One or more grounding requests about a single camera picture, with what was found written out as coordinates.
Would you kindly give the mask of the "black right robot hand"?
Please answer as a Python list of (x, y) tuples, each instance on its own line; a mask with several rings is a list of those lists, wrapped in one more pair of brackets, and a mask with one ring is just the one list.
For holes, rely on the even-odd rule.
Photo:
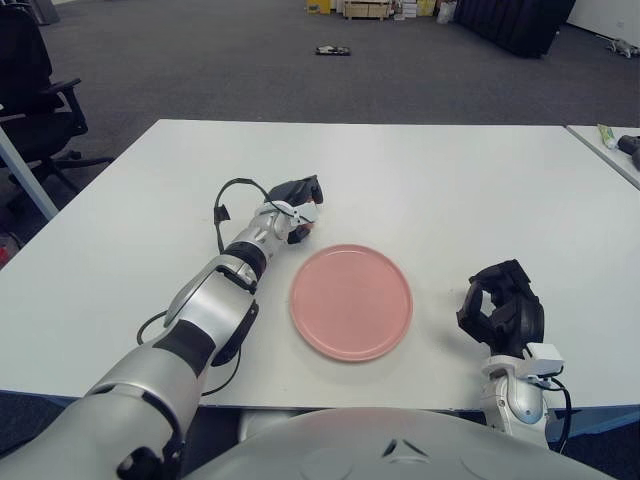
[(469, 282), (457, 323), (493, 356), (522, 359), (529, 343), (544, 340), (544, 308), (517, 260), (489, 266)]

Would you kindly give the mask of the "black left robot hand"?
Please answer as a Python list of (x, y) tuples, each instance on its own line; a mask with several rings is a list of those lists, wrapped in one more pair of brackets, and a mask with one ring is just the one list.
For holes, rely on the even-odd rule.
[(309, 235), (317, 219), (317, 205), (324, 203), (324, 195), (316, 175), (292, 180), (272, 188), (268, 193), (271, 201), (285, 202), (292, 207), (295, 227), (289, 232), (289, 245), (300, 243)]

